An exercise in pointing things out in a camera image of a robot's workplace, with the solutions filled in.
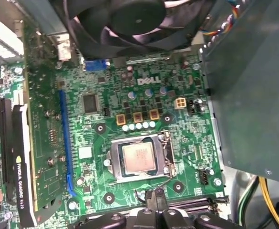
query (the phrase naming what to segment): metal case panel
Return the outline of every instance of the metal case panel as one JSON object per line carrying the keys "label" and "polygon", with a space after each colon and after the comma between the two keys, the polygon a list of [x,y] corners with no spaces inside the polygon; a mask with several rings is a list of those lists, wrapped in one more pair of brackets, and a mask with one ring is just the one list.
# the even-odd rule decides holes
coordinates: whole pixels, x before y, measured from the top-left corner
{"label": "metal case panel", "polygon": [[250,2],[205,71],[225,165],[279,181],[279,1]]}

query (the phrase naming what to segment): chip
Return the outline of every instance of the chip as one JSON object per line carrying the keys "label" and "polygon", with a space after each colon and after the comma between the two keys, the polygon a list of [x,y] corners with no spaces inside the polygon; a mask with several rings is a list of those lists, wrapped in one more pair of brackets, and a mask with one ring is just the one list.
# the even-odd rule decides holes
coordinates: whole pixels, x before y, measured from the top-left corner
{"label": "chip", "polygon": [[91,187],[90,187],[90,186],[83,187],[83,192],[84,192],[84,193],[86,193],[86,192],[91,192]]}
{"label": "chip", "polygon": [[143,121],[143,114],[141,112],[133,113],[133,119],[135,123],[141,123]]}
{"label": "chip", "polygon": [[98,83],[104,83],[105,82],[105,78],[104,77],[99,77],[98,78]]}
{"label": "chip", "polygon": [[4,80],[3,80],[3,79],[0,79],[0,85],[3,84],[3,83],[4,83]]}
{"label": "chip", "polygon": [[65,81],[58,81],[58,87],[62,88],[65,86]]}
{"label": "chip", "polygon": [[153,120],[158,120],[159,119],[159,112],[157,109],[151,110],[150,111],[150,119]]}
{"label": "chip", "polygon": [[118,114],[116,116],[116,122],[117,122],[117,125],[124,125],[124,124],[126,124],[125,115],[124,114]]}
{"label": "chip", "polygon": [[83,107],[86,114],[99,111],[98,99],[96,94],[86,94],[83,96]]}
{"label": "chip", "polygon": [[156,169],[152,142],[130,144],[122,147],[126,174]]}

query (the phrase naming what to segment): pcie slot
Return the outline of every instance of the pcie slot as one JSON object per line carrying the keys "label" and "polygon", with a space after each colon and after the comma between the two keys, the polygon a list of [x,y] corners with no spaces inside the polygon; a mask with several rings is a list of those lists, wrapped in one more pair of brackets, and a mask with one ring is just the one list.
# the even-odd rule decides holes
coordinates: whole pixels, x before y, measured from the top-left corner
{"label": "pcie slot", "polygon": [[13,202],[13,154],[12,154],[12,111],[11,100],[0,98],[0,148],[2,163],[2,181],[6,186],[7,201]]}
{"label": "pcie slot", "polygon": [[72,166],[72,148],[69,135],[69,126],[68,126],[68,115],[67,115],[67,105],[66,105],[66,93],[63,90],[59,90],[60,97],[60,108],[62,116],[62,127],[63,127],[63,138],[64,138],[64,148],[66,154],[66,183],[67,190],[72,196],[77,194],[73,188],[73,166]]}

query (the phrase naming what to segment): mounting hole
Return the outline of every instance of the mounting hole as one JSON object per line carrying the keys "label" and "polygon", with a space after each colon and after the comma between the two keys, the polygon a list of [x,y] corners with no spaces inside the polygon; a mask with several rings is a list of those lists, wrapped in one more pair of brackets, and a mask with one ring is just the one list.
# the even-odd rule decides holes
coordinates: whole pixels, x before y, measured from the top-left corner
{"label": "mounting hole", "polygon": [[113,204],[115,201],[115,196],[113,193],[111,192],[107,192],[104,196],[103,196],[103,201],[106,204]]}
{"label": "mounting hole", "polygon": [[95,131],[98,133],[98,134],[104,134],[105,131],[106,131],[106,126],[105,126],[105,123],[98,123],[95,125]]}
{"label": "mounting hole", "polygon": [[171,124],[173,120],[174,120],[174,116],[170,112],[163,114],[161,119],[162,123],[164,124]]}
{"label": "mounting hole", "polygon": [[176,193],[181,193],[184,191],[184,184],[180,181],[177,181],[173,184],[173,190],[176,192]]}

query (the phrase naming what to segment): screw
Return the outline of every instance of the screw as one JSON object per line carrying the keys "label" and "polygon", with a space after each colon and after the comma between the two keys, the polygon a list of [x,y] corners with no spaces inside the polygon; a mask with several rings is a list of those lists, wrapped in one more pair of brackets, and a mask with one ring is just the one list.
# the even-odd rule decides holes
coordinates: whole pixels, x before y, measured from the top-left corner
{"label": "screw", "polygon": [[202,220],[204,220],[204,221],[210,221],[210,217],[207,216],[207,215],[201,215],[200,218],[201,218]]}
{"label": "screw", "polygon": [[152,211],[149,209],[144,209],[144,214],[147,214],[147,215],[152,214]]}
{"label": "screw", "polygon": [[266,169],[265,172],[266,172],[267,175],[272,175],[272,171],[269,170],[269,169]]}
{"label": "screw", "polygon": [[194,63],[192,65],[193,70],[199,70],[201,68],[201,66],[198,63]]}
{"label": "screw", "polygon": [[118,214],[113,214],[112,220],[119,220],[119,219],[121,219],[121,216],[120,216],[120,215],[118,215]]}
{"label": "screw", "polygon": [[169,209],[169,210],[168,210],[168,213],[169,213],[169,215],[173,216],[173,215],[176,214],[176,211],[174,211],[174,210],[172,210],[172,209]]}
{"label": "screw", "polygon": [[168,167],[164,167],[163,168],[163,173],[164,174],[169,174],[169,168]]}
{"label": "screw", "polygon": [[215,186],[221,186],[222,181],[219,178],[214,179]]}
{"label": "screw", "polygon": [[164,136],[164,135],[158,135],[158,140],[163,141],[163,140],[164,140],[164,138],[165,138],[165,136]]}

